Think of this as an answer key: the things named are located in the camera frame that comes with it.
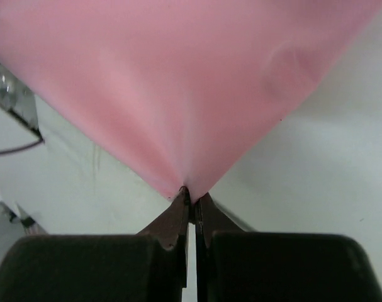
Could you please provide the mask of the pink t shirt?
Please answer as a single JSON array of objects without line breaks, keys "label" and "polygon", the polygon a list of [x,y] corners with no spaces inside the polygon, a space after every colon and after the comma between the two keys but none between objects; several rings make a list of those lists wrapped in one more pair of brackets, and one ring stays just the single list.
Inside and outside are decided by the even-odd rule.
[{"label": "pink t shirt", "polygon": [[0,1],[0,63],[164,197],[207,193],[382,1]]}]

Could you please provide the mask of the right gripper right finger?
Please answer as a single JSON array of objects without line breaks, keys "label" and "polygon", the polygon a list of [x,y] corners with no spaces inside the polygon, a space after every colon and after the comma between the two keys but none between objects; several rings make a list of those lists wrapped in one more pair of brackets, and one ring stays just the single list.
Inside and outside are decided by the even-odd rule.
[{"label": "right gripper right finger", "polygon": [[199,301],[382,301],[364,249],[343,235],[247,232],[209,194],[194,206]]}]

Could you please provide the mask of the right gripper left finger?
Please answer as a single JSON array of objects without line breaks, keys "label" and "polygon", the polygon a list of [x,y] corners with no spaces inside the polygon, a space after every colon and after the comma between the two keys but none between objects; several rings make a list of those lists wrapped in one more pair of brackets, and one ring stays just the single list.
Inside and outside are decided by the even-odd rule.
[{"label": "right gripper left finger", "polygon": [[180,301],[190,197],[134,235],[32,235],[0,265],[0,301]]}]

